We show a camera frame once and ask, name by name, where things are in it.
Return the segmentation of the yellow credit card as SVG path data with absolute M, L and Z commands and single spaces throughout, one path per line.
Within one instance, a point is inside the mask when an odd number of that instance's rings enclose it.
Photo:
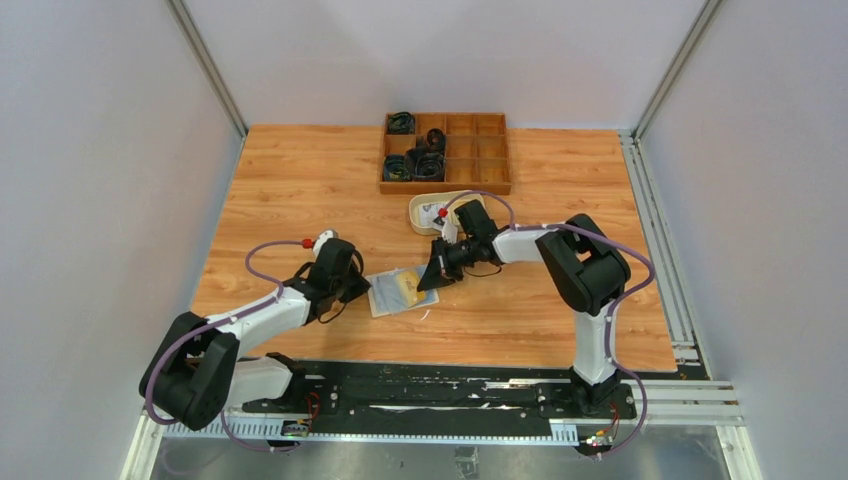
M 394 281 L 398 287 L 400 305 L 404 309 L 412 308 L 427 298 L 425 291 L 418 290 L 420 275 L 417 270 L 407 269 L 399 271 L 394 276 Z

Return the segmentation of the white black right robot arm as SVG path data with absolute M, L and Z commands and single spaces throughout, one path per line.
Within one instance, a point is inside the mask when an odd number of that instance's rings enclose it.
M 417 289 L 428 291 L 464 279 L 465 270 L 479 262 L 497 267 L 542 263 L 556 290 L 575 315 L 576 354 L 571 367 L 571 403 L 584 417 L 596 417 L 611 403 L 621 381 L 611 360 L 614 340 L 602 310 L 624 293 L 631 271 L 618 250 L 585 214 L 573 216 L 562 228 L 498 227 L 479 200 L 455 210 L 465 237 L 437 238 Z

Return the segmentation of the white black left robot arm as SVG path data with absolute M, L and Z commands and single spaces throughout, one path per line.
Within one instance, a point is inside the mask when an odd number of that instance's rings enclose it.
M 268 401 L 283 413 L 317 407 L 305 369 L 280 353 L 251 358 L 249 352 L 273 337 L 318 322 L 335 305 L 365 295 L 361 253 L 333 230 L 299 247 L 313 259 L 289 279 L 252 266 L 252 275 L 271 283 L 270 293 L 228 312 L 174 318 L 141 377 L 139 393 L 148 416 L 160 425 L 179 423 L 197 431 L 227 409 Z

